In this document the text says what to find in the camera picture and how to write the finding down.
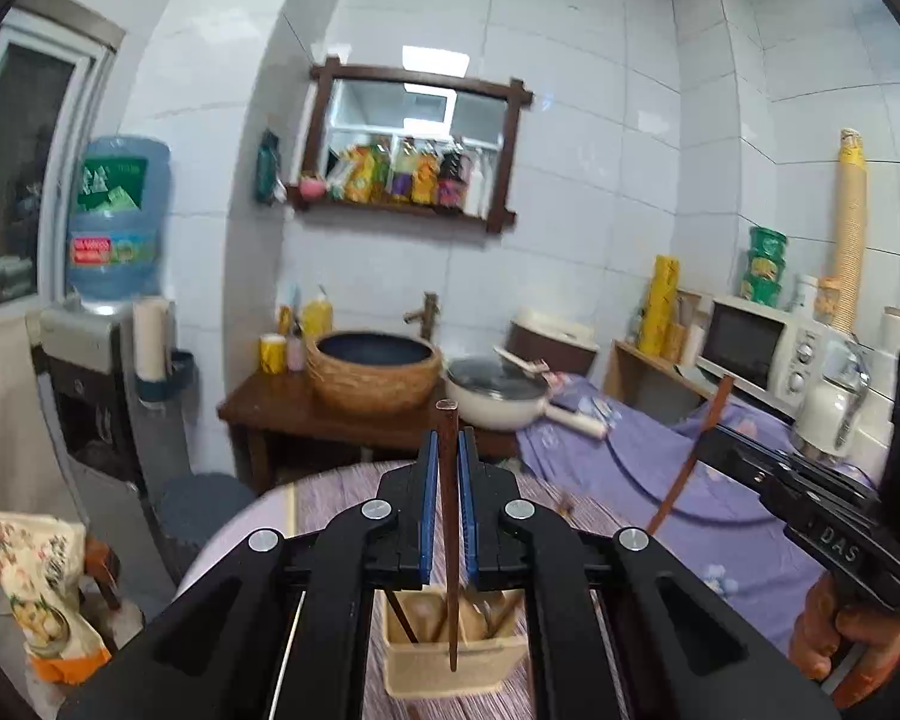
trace wooden table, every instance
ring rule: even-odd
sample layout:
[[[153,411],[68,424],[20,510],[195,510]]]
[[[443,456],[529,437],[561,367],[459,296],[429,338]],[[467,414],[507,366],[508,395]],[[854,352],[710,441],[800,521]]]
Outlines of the wooden table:
[[[717,391],[716,385],[683,376],[672,362],[660,357],[650,357],[631,343],[613,342],[604,380],[604,394],[627,406],[637,407],[640,391],[650,377],[663,377],[687,391],[687,394],[696,395],[703,400],[709,400]]]
[[[423,405],[389,416],[359,416],[329,406],[313,390],[306,373],[271,375],[257,371],[217,408],[231,427],[247,430],[250,471],[257,493],[272,486],[272,464],[266,434],[333,440],[379,449],[399,449],[415,457],[425,431],[434,427],[433,405],[443,397],[443,383]],[[516,433],[476,429],[483,458],[519,455]]]

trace vessel sink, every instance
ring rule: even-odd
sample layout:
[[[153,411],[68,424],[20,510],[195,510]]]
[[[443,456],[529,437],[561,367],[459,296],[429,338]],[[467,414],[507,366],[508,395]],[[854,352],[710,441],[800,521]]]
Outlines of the vessel sink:
[[[364,415],[419,406],[434,389],[442,357],[421,338],[343,330],[307,340],[307,371],[328,403]]]

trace hand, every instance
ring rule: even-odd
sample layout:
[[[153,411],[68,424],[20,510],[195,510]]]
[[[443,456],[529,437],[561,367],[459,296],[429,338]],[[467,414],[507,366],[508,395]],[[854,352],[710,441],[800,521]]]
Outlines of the hand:
[[[790,661],[810,680],[830,673],[830,658],[841,637],[869,645],[864,656],[833,692],[838,709],[865,699],[890,677],[900,662],[900,613],[875,605],[847,605],[837,613],[833,577],[823,574],[807,592],[803,613],[790,637]]]

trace electric kettle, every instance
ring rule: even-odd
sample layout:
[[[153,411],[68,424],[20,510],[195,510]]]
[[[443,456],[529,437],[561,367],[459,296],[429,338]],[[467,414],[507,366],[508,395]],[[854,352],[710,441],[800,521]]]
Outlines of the electric kettle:
[[[810,460],[847,456],[868,384],[861,346],[856,341],[831,341],[821,378],[807,389],[797,414],[794,447]]]

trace gray stool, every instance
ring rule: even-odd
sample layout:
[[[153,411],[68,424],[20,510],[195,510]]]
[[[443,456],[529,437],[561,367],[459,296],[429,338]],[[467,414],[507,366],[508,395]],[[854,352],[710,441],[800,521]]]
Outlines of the gray stool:
[[[225,473],[187,474],[165,485],[154,509],[177,584],[214,533],[255,500],[249,487]]]

